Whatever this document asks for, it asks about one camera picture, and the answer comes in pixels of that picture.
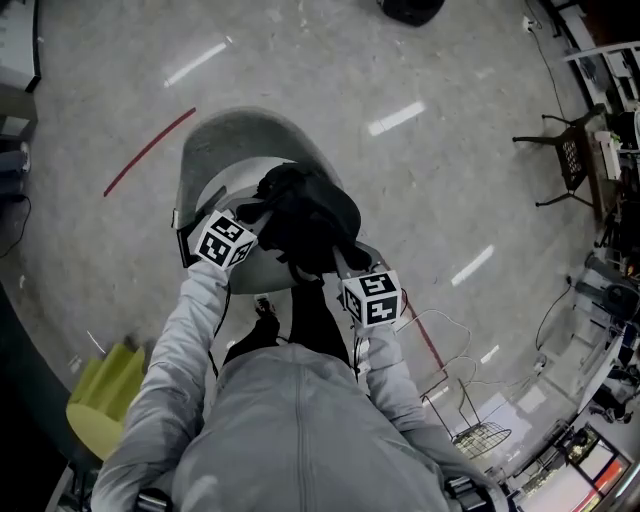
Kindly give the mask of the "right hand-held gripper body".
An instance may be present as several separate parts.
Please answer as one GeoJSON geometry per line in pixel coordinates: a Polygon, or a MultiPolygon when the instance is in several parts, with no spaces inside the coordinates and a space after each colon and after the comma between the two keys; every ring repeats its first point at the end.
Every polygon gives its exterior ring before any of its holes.
{"type": "Polygon", "coordinates": [[[356,246],[370,263],[352,268],[338,247],[333,248],[337,275],[341,280],[341,303],[354,321],[364,328],[391,324],[401,316],[402,288],[397,272],[388,268],[382,255],[364,243],[356,246]]]}

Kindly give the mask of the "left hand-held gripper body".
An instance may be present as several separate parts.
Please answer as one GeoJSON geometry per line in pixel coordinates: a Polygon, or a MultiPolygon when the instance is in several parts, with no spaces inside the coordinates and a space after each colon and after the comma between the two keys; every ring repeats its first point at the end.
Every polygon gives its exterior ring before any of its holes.
{"type": "Polygon", "coordinates": [[[230,210],[214,210],[210,215],[198,214],[196,220],[176,231],[184,268],[205,261],[226,271],[242,263],[257,243],[257,236],[239,224],[230,210]],[[193,250],[189,236],[203,223],[203,229],[193,250]]]}

